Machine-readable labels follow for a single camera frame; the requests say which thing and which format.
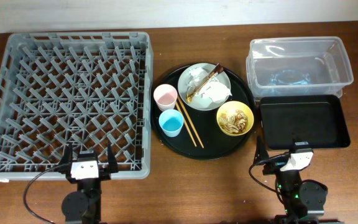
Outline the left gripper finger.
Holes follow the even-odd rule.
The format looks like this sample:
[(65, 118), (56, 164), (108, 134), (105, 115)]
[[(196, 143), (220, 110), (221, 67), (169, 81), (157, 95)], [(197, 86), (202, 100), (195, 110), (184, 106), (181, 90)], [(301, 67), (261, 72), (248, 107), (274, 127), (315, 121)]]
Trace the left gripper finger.
[(72, 143), (69, 143), (64, 148), (63, 156), (58, 164), (59, 165), (69, 164), (72, 161), (72, 159), (73, 159), (73, 147), (72, 147)]
[(111, 143), (109, 143), (107, 146), (107, 155), (108, 155), (108, 172), (109, 173), (119, 172), (117, 160), (111, 148)]

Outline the food scraps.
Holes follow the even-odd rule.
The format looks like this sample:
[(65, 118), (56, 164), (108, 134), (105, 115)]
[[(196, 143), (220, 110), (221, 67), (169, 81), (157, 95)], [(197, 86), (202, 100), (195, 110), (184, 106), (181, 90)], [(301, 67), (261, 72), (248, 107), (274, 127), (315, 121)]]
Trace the food scraps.
[(241, 110), (228, 110), (219, 115), (218, 123), (229, 134), (242, 134), (247, 129), (248, 117)]

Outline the yellow bowl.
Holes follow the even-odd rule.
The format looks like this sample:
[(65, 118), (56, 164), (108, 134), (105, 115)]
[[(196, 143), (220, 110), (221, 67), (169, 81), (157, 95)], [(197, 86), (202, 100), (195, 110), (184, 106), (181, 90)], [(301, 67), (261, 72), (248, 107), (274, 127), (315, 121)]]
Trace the yellow bowl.
[[(228, 111), (228, 110), (241, 110), (245, 113), (245, 115), (248, 117), (248, 124), (247, 124), (247, 129), (244, 133), (242, 134), (229, 134), (227, 132), (225, 132), (219, 125), (218, 123), (218, 118), (219, 118), (219, 115), (224, 112), (224, 111)], [(228, 101), (228, 102), (225, 102), (223, 105), (221, 105), (217, 111), (217, 114), (216, 114), (216, 121), (218, 123), (218, 126), (219, 128), (221, 129), (221, 131), (229, 136), (241, 136), (241, 135), (244, 135), (246, 133), (248, 133), (252, 127), (253, 127), (253, 124), (254, 124), (254, 114), (252, 112), (252, 110), (250, 109), (249, 106), (247, 106), (245, 103), (242, 103), (240, 101)]]

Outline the blue cup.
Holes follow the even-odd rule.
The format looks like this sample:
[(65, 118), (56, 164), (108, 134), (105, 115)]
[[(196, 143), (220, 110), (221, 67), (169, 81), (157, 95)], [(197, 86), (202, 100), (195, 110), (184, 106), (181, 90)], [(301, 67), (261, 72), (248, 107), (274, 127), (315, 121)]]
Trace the blue cup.
[(179, 135), (184, 125), (184, 117), (178, 110), (165, 110), (159, 116), (158, 124), (166, 136), (173, 138)]

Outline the wooden chopstick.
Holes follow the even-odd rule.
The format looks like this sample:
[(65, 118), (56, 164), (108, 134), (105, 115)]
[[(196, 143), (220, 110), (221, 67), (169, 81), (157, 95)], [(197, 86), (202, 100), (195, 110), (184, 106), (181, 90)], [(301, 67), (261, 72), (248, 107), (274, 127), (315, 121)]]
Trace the wooden chopstick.
[(186, 117), (187, 117), (187, 119), (188, 119), (188, 121), (189, 121), (189, 123), (190, 123), (190, 126), (191, 126), (191, 128), (192, 128), (192, 130), (193, 130), (193, 132), (194, 132), (194, 134), (195, 134), (195, 136), (196, 136), (196, 138), (197, 138), (197, 140), (199, 141), (201, 147), (204, 148), (204, 144), (203, 144), (203, 142), (202, 142), (202, 140), (201, 140), (201, 138), (200, 138), (200, 136), (199, 136), (199, 134), (198, 134), (198, 132), (197, 132), (197, 130), (196, 130), (196, 128), (195, 128), (195, 126), (194, 126), (192, 120), (191, 120), (191, 117), (190, 117), (190, 115), (188, 114), (188, 112), (187, 112), (187, 110), (186, 110), (186, 107), (185, 107), (185, 105), (183, 104), (183, 102), (182, 102), (180, 96), (179, 96), (179, 98), (178, 98), (178, 101), (179, 101), (179, 104), (180, 104), (181, 108), (183, 109), (183, 111), (184, 111), (184, 113), (185, 113), (185, 115), (186, 115)]
[(196, 147), (197, 146), (196, 141), (195, 141), (195, 139), (194, 139), (194, 137), (193, 137), (193, 135), (192, 135), (192, 133), (191, 133), (191, 131), (189, 129), (188, 123), (186, 122), (186, 119), (184, 118), (184, 115), (183, 115), (183, 113), (181, 111), (181, 108), (180, 108), (180, 106), (179, 106), (177, 101), (175, 102), (175, 106), (177, 107), (177, 110), (180, 112), (180, 114), (183, 116), (183, 123), (185, 125), (185, 128), (186, 128), (186, 130), (187, 130), (187, 132), (188, 132), (188, 134), (189, 134), (194, 146)]

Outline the pink cup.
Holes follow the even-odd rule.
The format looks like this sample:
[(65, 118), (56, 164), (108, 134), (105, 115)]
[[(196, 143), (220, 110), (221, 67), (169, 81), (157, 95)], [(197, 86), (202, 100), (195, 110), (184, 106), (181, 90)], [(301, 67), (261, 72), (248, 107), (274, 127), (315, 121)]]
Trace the pink cup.
[(169, 84), (159, 85), (154, 90), (154, 100), (161, 111), (174, 109), (177, 96), (177, 90)]

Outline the grey plate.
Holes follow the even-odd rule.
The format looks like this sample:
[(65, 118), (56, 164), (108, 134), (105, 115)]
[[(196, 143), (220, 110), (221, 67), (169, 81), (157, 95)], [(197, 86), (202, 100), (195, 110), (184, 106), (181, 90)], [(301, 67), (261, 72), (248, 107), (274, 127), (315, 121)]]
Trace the grey plate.
[(191, 69), (198, 68), (198, 67), (205, 69), (206, 72), (209, 73), (213, 70), (215, 65), (211, 63), (196, 63), (186, 68), (184, 72), (180, 73), (178, 84), (177, 84), (177, 90), (181, 100), (184, 102), (184, 104), (190, 106), (193, 109), (200, 110), (200, 111), (209, 111), (219, 108), (230, 96), (232, 96), (231, 82), (226, 72), (222, 72), (220, 75), (217, 76), (217, 78), (221, 83), (225, 84), (227, 87), (230, 88), (231, 95), (227, 96), (224, 100), (218, 103), (212, 102), (212, 100), (209, 98), (201, 98), (200, 96), (196, 97), (191, 103), (186, 102), (186, 93), (187, 90), (189, 89), (189, 82), (191, 80), (189, 71)]

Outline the gold foil wrapper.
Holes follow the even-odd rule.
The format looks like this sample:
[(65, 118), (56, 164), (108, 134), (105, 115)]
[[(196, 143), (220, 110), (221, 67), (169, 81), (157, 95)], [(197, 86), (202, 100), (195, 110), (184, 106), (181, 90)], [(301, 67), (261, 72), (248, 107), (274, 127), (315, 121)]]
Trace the gold foil wrapper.
[(204, 87), (207, 83), (209, 83), (212, 79), (214, 79), (216, 76), (218, 76), (220, 73), (222, 73), (224, 68), (217, 64), (214, 69), (201, 80), (201, 83), (194, 87), (193, 91), (189, 92), (186, 95), (186, 102), (191, 103), (193, 101), (193, 98), (200, 92), (202, 87)]

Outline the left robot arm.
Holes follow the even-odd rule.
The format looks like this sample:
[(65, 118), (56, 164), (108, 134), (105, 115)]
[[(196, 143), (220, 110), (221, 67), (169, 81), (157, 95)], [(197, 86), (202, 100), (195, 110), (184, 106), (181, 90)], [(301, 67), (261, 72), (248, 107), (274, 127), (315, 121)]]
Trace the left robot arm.
[(96, 152), (81, 152), (74, 159), (71, 144), (64, 150), (58, 171), (66, 176), (69, 183), (77, 185), (77, 190), (62, 201), (65, 223), (100, 223), (101, 183), (111, 180), (111, 174), (118, 172), (111, 145), (107, 146), (107, 155), (108, 166), (100, 168)]

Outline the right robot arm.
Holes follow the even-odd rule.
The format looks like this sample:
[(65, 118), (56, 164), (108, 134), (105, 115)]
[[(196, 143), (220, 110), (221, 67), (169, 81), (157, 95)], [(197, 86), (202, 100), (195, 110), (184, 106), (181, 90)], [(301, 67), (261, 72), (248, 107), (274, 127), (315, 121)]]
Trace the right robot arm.
[[(300, 172), (310, 165), (314, 155), (305, 142), (293, 142), (288, 152), (270, 157), (262, 138), (257, 138), (254, 161), (249, 167), (251, 178), (274, 192), (284, 206), (284, 215), (275, 215), (271, 223), (321, 223), (328, 195), (326, 185), (315, 180), (303, 180)], [(252, 175), (255, 166), (262, 166), (263, 175), (274, 175), (273, 188), (261, 183)]]

